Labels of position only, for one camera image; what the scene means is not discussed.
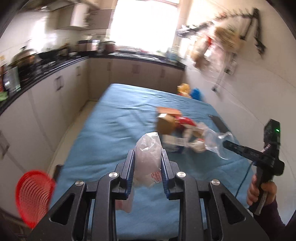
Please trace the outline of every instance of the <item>cardboard box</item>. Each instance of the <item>cardboard box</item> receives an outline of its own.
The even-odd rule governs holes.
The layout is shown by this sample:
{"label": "cardboard box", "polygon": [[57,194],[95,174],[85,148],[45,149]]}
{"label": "cardboard box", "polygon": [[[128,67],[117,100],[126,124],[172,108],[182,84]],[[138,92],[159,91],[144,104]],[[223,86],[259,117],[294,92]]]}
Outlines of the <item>cardboard box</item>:
{"label": "cardboard box", "polygon": [[176,128],[175,118],[169,114],[161,113],[157,117],[156,131],[159,134],[169,135]]}
{"label": "cardboard box", "polygon": [[180,112],[180,110],[177,110],[177,109],[158,106],[157,111],[160,114],[165,113],[165,114],[169,114],[171,116],[182,116],[182,113]]}

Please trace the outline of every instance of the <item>clear plastic cup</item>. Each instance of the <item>clear plastic cup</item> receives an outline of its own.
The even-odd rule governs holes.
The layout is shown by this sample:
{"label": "clear plastic cup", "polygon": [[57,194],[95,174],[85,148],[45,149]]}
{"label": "clear plastic cup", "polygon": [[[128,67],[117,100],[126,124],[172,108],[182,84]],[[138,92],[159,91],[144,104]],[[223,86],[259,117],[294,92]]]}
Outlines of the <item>clear plastic cup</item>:
{"label": "clear plastic cup", "polygon": [[203,133],[205,139],[205,148],[225,160],[228,160],[234,156],[232,151],[229,151],[223,147],[224,141],[234,142],[234,137],[230,132],[217,133],[211,129],[207,129]]}

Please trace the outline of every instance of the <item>kitchen cabinet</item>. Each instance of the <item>kitchen cabinet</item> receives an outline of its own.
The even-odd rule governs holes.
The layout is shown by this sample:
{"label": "kitchen cabinet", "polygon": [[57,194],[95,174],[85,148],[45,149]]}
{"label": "kitchen cabinet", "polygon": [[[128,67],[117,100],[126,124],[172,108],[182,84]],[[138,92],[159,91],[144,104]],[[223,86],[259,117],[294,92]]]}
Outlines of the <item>kitchen cabinet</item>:
{"label": "kitchen cabinet", "polygon": [[88,69],[89,59],[78,62],[75,65],[76,76],[77,76],[77,85],[76,85],[76,104],[77,110],[80,111],[81,108],[85,105],[89,98],[89,69]]}
{"label": "kitchen cabinet", "polygon": [[67,127],[74,121],[74,118],[79,111],[76,102],[78,81],[76,66],[76,64],[72,64],[56,73],[57,78],[61,84],[59,97],[61,100]]}
{"label": "kitchen cabinet", "polygon": [[98,100],[108,88],[113,60],[108,58],[90,59],[89,98],[91,100]]}
{"label": "kitchen cabinet", "polygon": [[110,83],[140,86],[176,93],[181,84],[182,70],[153,63],[113,59]]}
{"label": "kitchen cabinet", "polygon": [[47,136],[51,149],[56,150],[67,130],[66,118],[61,105],[57,74],[52,74],[28,90],[36,118]]}
{"label": "kitchen cabinet", "polygon": [[18,97],[0,116],[1,135],[9,143],[8,151],[29,171],[46,171],[53,151],[39,127],[28,91]]}
{"label": "kitchen cabinet", "polygon": [[176,94],[177,86],[182,83],[184,71],[167,66],[162,66],[158,90]]}
{"label": "kitchen cabinet", "polygon": [[84,3],[73,4],[58,10],[59,18],[57,29],[65,30],[86,30],[88,23],[86,18],[89,6]]}
{"label": "kitchen cabinet", "polygon": [[101,0],[100,9],[115,9],[117,0]]}
{"label": "kitchen cabinet", "polygon": [[110,28],[112,9],[90,11],[88,29],[108,29]]}
{"label": "kitchen cabinet", "polygon": [[4,211],[20,217],[15,205],[15,187],[24,174],[6,153],[0,160],[0,208]]}
{"label": "kitchen cabinet", "polygon": [[134,84],[136,86],[157,89],[162,66],[158,64],[138,62],[138,74],[134,74]]}
{"label": "kitchen cabinet", "polygon": [[139,82],[140,62],[125,59],[113,59],[110,83],[135,85]]}
{"label": "kitchen cabinet", "polygon": [[99,9],[102,0],[82,0],[85,4],[89,5],[93,9]]}

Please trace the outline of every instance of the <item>person's arm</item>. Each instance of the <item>person's arm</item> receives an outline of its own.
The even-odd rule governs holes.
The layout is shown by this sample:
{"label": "person's arm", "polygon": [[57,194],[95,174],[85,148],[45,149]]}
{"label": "person's arm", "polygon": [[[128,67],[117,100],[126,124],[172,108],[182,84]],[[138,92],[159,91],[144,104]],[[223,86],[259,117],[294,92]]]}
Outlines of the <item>person's arm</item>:
{"label": "person's arm", "polygon": [[[258,201],[259,189],[256,187],[257,177],[253,175],[252,182],[247,192],[247,204],[251,206],[253,202]],[[274,182],[267,182],[261,185],[263,191],[268,192],[265,206],[262,208],[261,214],[255,215],[254,219],[263,228],[270,240],[273,240],[285,228],[279,212],[277,210],[276,184]]]}

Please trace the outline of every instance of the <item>metal screw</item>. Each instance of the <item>metal screw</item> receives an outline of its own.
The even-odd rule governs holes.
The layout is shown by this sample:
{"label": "metal screw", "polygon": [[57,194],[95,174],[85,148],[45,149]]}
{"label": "metal screw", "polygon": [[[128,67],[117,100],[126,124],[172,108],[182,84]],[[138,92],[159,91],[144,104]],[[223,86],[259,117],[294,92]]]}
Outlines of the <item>metal screw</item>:
{"label": "metal screw", "polygon": [[110,172],[109,173],[109,177],[111,177],[111,178],[115,178],[117,176],[118,176],[118,173],[117,172]]}
{"label": "metal screw", "polygon": [[78,187],[82,186],[83,184],[84,184],[84,181],[82,181],[82,180],[78,180],[75,182],[75,185]]}
{"label": "metal screw", "polygon": [[214,186],[219,186],[220,185],[220,181],[218,179],[213,179],[211,180],[211,183],[214,185]]}
{"label": "metal screw", "polygon": [[185,177],[186,173],[185,172],[177,172],[178,177]]}

